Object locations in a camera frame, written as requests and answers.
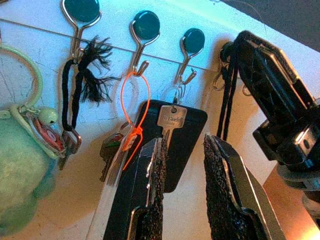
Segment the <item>silver key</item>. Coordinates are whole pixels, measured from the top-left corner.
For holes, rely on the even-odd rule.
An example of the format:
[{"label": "silver key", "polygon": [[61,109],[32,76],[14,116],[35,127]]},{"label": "silver key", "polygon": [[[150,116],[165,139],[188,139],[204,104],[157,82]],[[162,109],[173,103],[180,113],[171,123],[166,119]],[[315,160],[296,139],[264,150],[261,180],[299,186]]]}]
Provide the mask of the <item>silver key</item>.
[{"label": "silver key", "polygon": [[60,170],[64,169],[64,166],[66,165],[69,156],[71,154],[75,154],[82,143],[81,136],[79,135],[79,133],[76,132],[75,129],[72,129],[72,131],[64,130],[62,132],[62,139],[64,141],[66,150],[64,157],[60,158],[58,161],[58,166]]},{"label": "silver key", "polygon": [[181,129],[185,124],[187,109],[176,105],[164,105],[161,107],[157,125],[162,127],[162,135],[167,138],[169,148],[171,137],[175,129]]}]

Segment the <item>grey surface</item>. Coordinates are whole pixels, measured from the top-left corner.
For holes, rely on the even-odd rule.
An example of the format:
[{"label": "grey surface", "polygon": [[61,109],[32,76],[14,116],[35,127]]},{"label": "grey surface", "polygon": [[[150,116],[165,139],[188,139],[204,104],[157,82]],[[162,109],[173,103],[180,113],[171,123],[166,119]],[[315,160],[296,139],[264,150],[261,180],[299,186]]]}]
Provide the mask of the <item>grey surface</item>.
[{"label": "grey surface", "polygon": [[[222,2],[260,22],[264,22],[280,33],[318,52],[320,51],[319,0],[224,0]],[[248,4],[259,12],[262,19]]]}]

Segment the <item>orange zip tie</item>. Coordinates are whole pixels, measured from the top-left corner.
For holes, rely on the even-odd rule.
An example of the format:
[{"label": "orange zip tie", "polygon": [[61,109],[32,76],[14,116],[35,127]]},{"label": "orange zip tie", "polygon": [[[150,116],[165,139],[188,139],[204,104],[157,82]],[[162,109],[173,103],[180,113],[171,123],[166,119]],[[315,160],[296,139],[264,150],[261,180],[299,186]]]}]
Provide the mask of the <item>orange zip tie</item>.
[{"label": "orange zip tie", "polygon": [[122,169],[123,171],[128,167],[129,163],[131,162],[132,158],[134,157],[134,155],[136,154],[136,152],[138,151],[138,148],[140,147],[140,145],[142,143],[142,140],[143,140],[143,129],[142,129],[141,125],[142,125],[142,123],[144,122],[144,120],[145,120],[145,118],[147,116],[147,112],[148,112],[149,104],[150,104],[150,98],[151,98],[149,83],[148,83],[147,79],[145,78],[145,76],[141,75],[140,77],[144,80],[144,82],[146,84],[146,87],[147,87],[147,90],[148,90],[148,100],[146,102],[145,111],[144,111],[144,114],[143,114],[143,116],[141,118],[141,121],[138,124],[138,126],[135,127],[135,125],[133,124],[133,122],[131,121],[130,117],[127,114],[127,111],[126,111],[125,105],[124,105],[124,99],[123,99],[123,94],[124,94],[124,89],[125,89],[126,82],[132,75],[135,75],[135,74],[137,74],[135,71],[129,72],[128,75],[125,77],[124,82],[123,82],[122,87],[121,87],[120,98],[121,98],[122,111],[123,111],[124,116],[125,116],[126,120],[128,121],[128,123],[133,127],[132,132],[128,135],[128,137],[127,137],[127,139],[126,139],[126,141],[125,141],[125,143],[123,145],[122,151],[125,152],[128,149],[130,149],[132,144],[134,143],[135,139],[138,136],[140,136],[140,141],[137,144],[137,146],[135,147],[135,149],[134,149],[133,153],[131,154],[130,158],[128,159],[128,161],[125,163],[125,165],[124,165],[124,167]]}]

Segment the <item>green bead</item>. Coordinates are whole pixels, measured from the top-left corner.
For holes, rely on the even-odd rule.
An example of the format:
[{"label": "green bead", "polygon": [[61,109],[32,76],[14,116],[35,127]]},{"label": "green bead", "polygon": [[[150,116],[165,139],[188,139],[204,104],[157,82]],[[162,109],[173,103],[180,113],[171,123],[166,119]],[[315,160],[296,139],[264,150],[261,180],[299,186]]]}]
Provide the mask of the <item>green bead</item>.
[{"label": "green bead", "polygon": [[184,49],[188,53],[198,53],[205,45],[205,35],[198,28],[190,28],[184,34],[185,39],[183,41]]},{"label": "green bead", "polygon": [[80,22],[92,22],[99,16],[98,0],[65,0],[64,5],[68,14]]},{"label": "green bead", "polygon": [[134,20],[134,32],[139,38],[151,40],[159,34],[160,21],[154,12],[141,11],[135,16]]},{"label": "green bead", "polygon": [[40,110],[38,117],[42,125],[49,126],[57,122],[58,113],[54,108],[46,107]]}]

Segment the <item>wall hook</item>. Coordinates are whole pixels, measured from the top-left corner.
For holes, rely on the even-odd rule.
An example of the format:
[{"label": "wall hook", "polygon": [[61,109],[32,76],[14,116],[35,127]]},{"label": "wall hook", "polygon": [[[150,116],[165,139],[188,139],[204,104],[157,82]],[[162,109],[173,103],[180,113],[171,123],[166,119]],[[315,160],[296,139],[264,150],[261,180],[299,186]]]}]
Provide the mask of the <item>wall hook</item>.
[{"label": "wall hook", "polygon": [[148,61],[143,61],[139,70],[138,63],[145,46],[152,44],[160,36],[160,21],[158,16],[148,10],[139,12],[130,24],[130,31],[138,45],[132,62],[132,71],[135,76],[141,76],[149,65]]},{"label": "wall hook", "polygon": [[221,90],[223,90],[225,88],[225,83],[223,85],[221,85],[220,87],[218,87],[218,80],[219,80],[220,76],[223,74],[223,71],[226,71],[227,67],[230,64],[229,58],[226,57],[226,51],[227,51],[228,46],[230,46],[232,44],[233,44],[233,42],[231,42],[231,41],[227,42],[226,44],[223,45],[223,47],[219,51],[218,71],[213,78],[213,89],[218,92],[220,92]]},{"label": "wall hook", "polygon": [[[77,63],[84,52],[84,49],[80,47],[83,31],[95,25],[101,19],[102,14],[99,2],[97,0],[89,0],[76,2],[75,4],[73,0],[61,0],[61,8],[74,28],[71,57]],[[76,20],[87,24],[79,27]]]},{"label": "wall hook", "polygon": [[192,68],[192,73],[190,73],[189,77],[183,81],[183,75],[189,61],[204,49],[204,45],[205,35],[198,28],[190,28],[181,38],[180,47],[184,55],[184,61],[177,74],[177,82],[179,84],[187,85],[197,75],[197,71]]}]

